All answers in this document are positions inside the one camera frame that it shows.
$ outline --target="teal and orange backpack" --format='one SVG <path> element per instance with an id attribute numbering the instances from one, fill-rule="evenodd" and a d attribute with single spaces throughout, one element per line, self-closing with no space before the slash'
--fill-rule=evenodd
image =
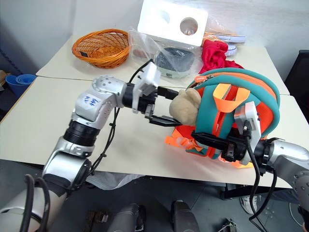
<path id="1" fill-rule="evenodd" d="M 200 147 L 191 136 L 193 131 L 205 132 L 226 139 L 238 106 L 254 102 L 259 114 L 262 137 L 277 126 L 280 113 L 280 95 L 277 87 L 266 77 L 238 68 L 215 69 L 197 76 L 188 88 L 195 88 L 201 96 L 196 126 L 175 128 L 166 143 L 185 148 L 187 152 L 216 159 L 220 151 Z"/>

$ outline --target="white wall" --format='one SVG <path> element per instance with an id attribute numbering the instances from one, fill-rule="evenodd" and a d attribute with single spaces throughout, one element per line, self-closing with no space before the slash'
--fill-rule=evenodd
<path id="1" fill-rule="evenodd" d="M 35 73 L 70 37 L 75 0 L 0 0 L 0 47 Z"/>
<path id="2" fill-rule="evenodd" d="M 247 44 L 265 46 L 283 79 L 298 51 L 309 49 L 308 0 L 172 1 L 203 7 L 228 29 L 247 35 Z M 4 28 L 13 51 L 40 68 L 71 33 L 137 28 L 141 6 L 142 0 L 0 0 L 0 38 Z"/>

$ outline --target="red cloth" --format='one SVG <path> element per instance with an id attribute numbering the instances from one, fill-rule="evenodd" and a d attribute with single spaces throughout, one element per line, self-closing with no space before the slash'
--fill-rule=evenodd
<path id="1" fill-rule="evenodd" d="M 205 40 L 202 52 L 202 60 L 204 65 L 199 73 L 227 67 L 243 69 L 243 67 L 234 61 L 226 60 L 225 52 L 227 52 L 227 49 L 228 45 L 226 43 L 221 41 Z"/>

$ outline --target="stuffed animal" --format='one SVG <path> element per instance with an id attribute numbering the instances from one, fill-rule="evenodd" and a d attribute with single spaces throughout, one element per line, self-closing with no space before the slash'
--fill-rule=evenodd
<path id="1" fill-rule="evenodd" d="M 180 90 L 169 105 L 169 114 L 183 125 L 195 126 L 200 104 L 201 96 L 194 88 Z"/>

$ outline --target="sticker on robot arm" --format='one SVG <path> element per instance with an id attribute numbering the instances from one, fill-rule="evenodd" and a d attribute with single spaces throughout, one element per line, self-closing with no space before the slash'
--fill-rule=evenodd
<path id="1" fill-rule="evenodd" d="M 86 94 L 83 99 L 83 104 L 85 109 L 92 109 L 97 107 L 97 105 L 102 100 L 96 96 L 93 96 L 92 94 Z"/>

